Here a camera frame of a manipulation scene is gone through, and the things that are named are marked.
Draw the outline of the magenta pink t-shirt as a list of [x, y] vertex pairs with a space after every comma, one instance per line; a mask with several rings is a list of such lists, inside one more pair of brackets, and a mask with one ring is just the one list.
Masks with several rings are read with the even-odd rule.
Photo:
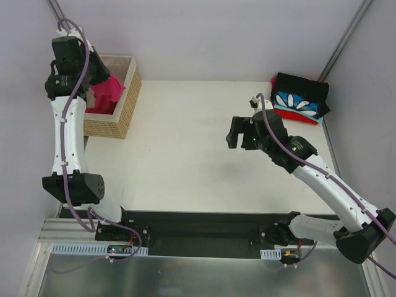
[[95, 103], [93, 108], [87, 108], [86, 112], [91, 114], [113, 114], [124, 89], [125, 86], [115, 75], [111, 74], [108, 80], [92, 86]]

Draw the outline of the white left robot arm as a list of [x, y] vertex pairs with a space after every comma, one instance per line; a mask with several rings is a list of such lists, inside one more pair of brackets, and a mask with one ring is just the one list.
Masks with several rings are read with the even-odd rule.
[[122, 207], [105, 195], [103, 177], [89, 173], [84, 148], [87, 92], [108, 82], [111, 73], [81, 37], [58, 37], [51, 45], [55, 59], [45, 90], [53, 110], [55, 152], [51, 174], [42, 179], [43, 188], [67, 204], [73, 215], [76, 207], [83, 207], [104, 224], [112, 222], [111, 236], [123, 241], [131, 226], [122, 220]]

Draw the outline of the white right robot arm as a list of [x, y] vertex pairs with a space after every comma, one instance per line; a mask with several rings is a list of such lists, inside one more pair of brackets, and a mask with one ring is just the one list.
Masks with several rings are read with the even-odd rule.
[[273, 110], [257, 111], [252, 117], [235, 116], [226, 142], [236, 148], [260, 150], [271, 161], [309, 186], [336, 214], [337, 220], [290, 212], [270, 227], [265, 235], [277, 245], [287, 246], [298, 239], [310, 239], [335, 246], [348, 260], [361, 264], [369, 258], [390, 231], [395, 214], [379, 210], [353, 192], [301, 136], [290, 136], [281, 117]]

